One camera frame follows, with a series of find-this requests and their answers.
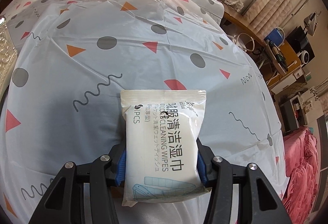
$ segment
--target metal screw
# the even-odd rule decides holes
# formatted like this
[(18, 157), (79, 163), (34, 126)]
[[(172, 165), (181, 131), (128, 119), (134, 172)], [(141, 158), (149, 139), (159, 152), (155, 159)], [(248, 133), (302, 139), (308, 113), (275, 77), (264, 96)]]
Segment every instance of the metal screw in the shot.
[(223, 161), (223, 158), (221, 157), (221, 156), (215, 156), (215, 157), (213, 157), (213, 160), (215, 161), (215, 162), (218, 162), (218, 163), (221, 163), (222, 161)]
[(108, 161), (109, 160), (109, 155), (102, 155), (100, 160), (101, 161)]
[(65, 168), (72, 168), (74, 166), (74, 163), (73, 162), (67, 162), (65, 164)]
[(250, 163), (248, 166), (251, 170), (257, 170), (257, 164)]

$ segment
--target wavy black line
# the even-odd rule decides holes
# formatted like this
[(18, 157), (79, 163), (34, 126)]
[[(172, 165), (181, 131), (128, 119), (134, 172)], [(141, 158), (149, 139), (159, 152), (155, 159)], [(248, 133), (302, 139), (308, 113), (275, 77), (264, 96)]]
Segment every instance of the wavy black line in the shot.
[(89, 103), (89, 98), (87, 97), (87, 93), (89, 93), (89, 94), (91, 94), (91, 95), (93, 95), (93, 96), (99, 96), (100, 95), (100, 89), (99, 89), (99, 86), (100, 85), (103, 85), (103, 86), (109, 86), (110, 84), (111, 84), (111, 82), (110, 82), (110, 78), (109, 77), (115, 77), (115, 78), (117, 78), (117, 79), (120, 79), (120, 78), (122, 78), (123, 77), (123, 74), (121, 73), (121, 76), (115, 76), (115, 75), (108, 75), (107, 76), (107, 78), (108, 78), (108, 84), (107, 83), (98, 83), (97, 84), (97, 90), (98, 90), (98, 93), (97, 94), (94, 94), (93, 92), (90, 92), (90, 91), (86, 91), (85, 93), (84, 93), (84, 97), (86, 98), (86, 102), (85, 103), (83, 103), (83, 102), (81, 102), (81, 101), (79, 101), (79, 100), (74, 100), (73, 101), (73, 106), (74, 106), (74, 108), (75, 108), (75, 110), (76, 110), (76, 112), (79, 112), (79, 110), (77, 109), (77, 107), (76, 107), (76, 105), (75, 105), (75, 103), (79, 103), (79, 104), (81, 104), (81, 105), (87, 105), (88, 103)]
[(33, 37), (34, 40), (35, 40), (36, 38), (39, 38), (40, 41), (42, 40), (39, 36), (36, 36), (36, 37), (34, 38), (34, 33), (33, 33), (33, 32), (30, 32), (30, 34), (27, 36), (27, 38), (30, 37), (31, 34), (32, 34), (32, 37)]
[(229, 114), (232, 114), (233, 117), (234, 117), (234, 119), (235, 119), (236, 121), (240, 121), (240, 122), (242, 123), (243, 127), (244, 127), (245, 129), (249, 130), (250, 134), (255, 135), (256, 139), (259, 141), (259, 139), (258, 139), (258, 137), (256, 136), (256, 134), (253, 133), (253, 132), (251, 132), (251, 130), (249, 129), (249, 127), (245, 127), (244, 123), (243, 123), (240, 119), (236, 119), (236, 117), (235, 117), (235, 115), (233, 114), (233, 112), (229, 112)]
[(39, 13), (37, 12), (37, 10), (34, 8), (34, 13), (37, 15), (37, 17), (40, 17)]
[(43, 196), (43, 195), (44, 195), (44, 192), (43, 192), (42, 187), (45, 187), (46, 189), (48, 189), (48, 187), (47, 187), (46, 185), (44, 185), (43, 183), (41, 183), (41, 184), (40, 184), (41, 192), (39, 192), (39, 191), (37, 190), (37, 188), (35, 188), (34, 185), (31, 185), (31, 191), (32, 191), (32, 194), (33, 194), (33, 195), (30, 195), (30, 194), (29, 194), (24, 188), (21, 188), (22, 196), (23, 196), (24, 199), (26, 200), (25, 195), (23, 194), (23, 191), (24, 191), (24, 192), (25, 192), (30, 198), (35, 198), (35, 193), (34, 193), (34, 190), (33, 190), (33, 189), (35, 189), (35, 191), (38, 193), (38, 195)]

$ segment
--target cleaning wipes pack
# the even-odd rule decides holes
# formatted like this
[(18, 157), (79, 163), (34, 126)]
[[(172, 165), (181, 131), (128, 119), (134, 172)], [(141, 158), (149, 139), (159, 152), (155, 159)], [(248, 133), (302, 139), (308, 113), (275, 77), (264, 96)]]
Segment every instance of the cleaning wipes pack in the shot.
[(205, 193), (197, 165), (205, 112), (201, 90), (122, 90), (126, 120), (123, 206), (173, 203)]

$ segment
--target bed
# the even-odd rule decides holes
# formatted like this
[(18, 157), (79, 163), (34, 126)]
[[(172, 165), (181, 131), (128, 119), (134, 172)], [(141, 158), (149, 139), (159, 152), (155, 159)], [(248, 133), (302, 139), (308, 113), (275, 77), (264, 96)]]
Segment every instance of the bed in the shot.
[(286, 176), (290, 177), (282, 200), (293, 224), (303, 224), (318, 192), (317, 140), (308, 127), (283, 137)]
[[(216, 0), (13, 0), (2, 14), (19, 55), (0, 118), (11, 222), (28, 223), (67, 161), (88, 163), (122, 140), (122, 89), (206, 90), (201, 142), (230, 163), (257, 163), (282, 198), (281, 123), (257, 66), (219, 27), (223, 13)], [(208, 201), (115, 202), (120, 223), (196, 224)], [(231, 224), (237, 208), (234, 186)]]

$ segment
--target pink blanket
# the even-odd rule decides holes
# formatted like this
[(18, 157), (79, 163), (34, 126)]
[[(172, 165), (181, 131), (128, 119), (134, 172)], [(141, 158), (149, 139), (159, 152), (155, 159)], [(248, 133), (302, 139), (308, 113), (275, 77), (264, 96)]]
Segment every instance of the pink blanket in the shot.
[(318, 192), (317, 140), (308, 127), (301, 127), (283, 139), (286, 176), (290, 180), (282, 202), (293, 224), (303, 224)]

